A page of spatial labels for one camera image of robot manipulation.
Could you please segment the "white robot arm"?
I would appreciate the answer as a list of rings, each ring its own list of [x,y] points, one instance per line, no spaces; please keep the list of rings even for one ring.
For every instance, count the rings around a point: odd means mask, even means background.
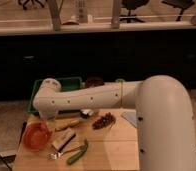
[[[60,110],[135,109],[140,171],[196,171],[192,104],[186,88],[173,77],[157,75],[67,92],[48,78],[33,106],[43,119]]]

